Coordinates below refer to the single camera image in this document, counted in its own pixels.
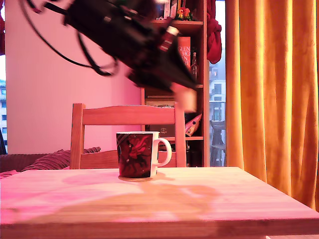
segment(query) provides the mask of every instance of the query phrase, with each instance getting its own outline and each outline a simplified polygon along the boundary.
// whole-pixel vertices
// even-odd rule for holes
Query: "mug print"
[[[130,178],[150,177],[152,134],[117,134],[120,175]]]

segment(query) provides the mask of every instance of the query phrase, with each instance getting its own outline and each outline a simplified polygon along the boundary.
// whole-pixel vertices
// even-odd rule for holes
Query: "white mug handle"
[[[166,147],[166,151],[167,151],[167,155],[166,155],[166,159],[164,160],[163,163],[154,163],[155,166],[157,167],[162,167],[164,165],[167,165],[169,162],[170,162],[170,159],[171,159],[171,146],[170,146],[170,143],[168,142],[167,139],[164,139],[164,138],[158,138],[158,139],[155,139],[153,141],[153,147],[157,147],[159,142],[163,142],[165,144],[165,147]]]

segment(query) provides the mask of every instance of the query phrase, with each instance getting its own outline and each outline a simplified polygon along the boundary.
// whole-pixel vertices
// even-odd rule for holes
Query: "building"
[[[0,80],[0,128],[5,144],[5,149],[8,152],[7,131],[6,131],[6,89],[5,80]]]

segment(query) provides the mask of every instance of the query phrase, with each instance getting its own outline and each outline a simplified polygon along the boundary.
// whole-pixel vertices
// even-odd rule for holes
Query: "chair backrest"
[[[70,169],[118,167],[116,150],[83,154],[86,125],[143,124],[174,124],[176,153],[172,155],[168,166],[186,167],[185,118],[178,103],[175,103],[174,108],[111,106],[98,109],[86,109],[84,104],[73,104]]]

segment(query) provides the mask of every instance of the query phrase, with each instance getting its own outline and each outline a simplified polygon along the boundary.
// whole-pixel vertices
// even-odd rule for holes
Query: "wall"
[[[35,0],[40,5],[43,1]],[[58,3],[66,8],[68,1]],[[28,11],[38,30],[66,56],[86,62],[75,30],[61,24],[62,16],[45,10]],[[139,105],[141,91],[125,75],[120,64],[115,77],[102,77],[93,70],[73,65],[50,50],[24,19],[18,1],[5,2],[7,131],[9,153],[43,153],[70,148],[72,104],[87,108],[112,105]],[[110,57],[85,39],[90,53],[100,65]],[[136,126],[89,126],[85,147],[116,148],[115,132]]]

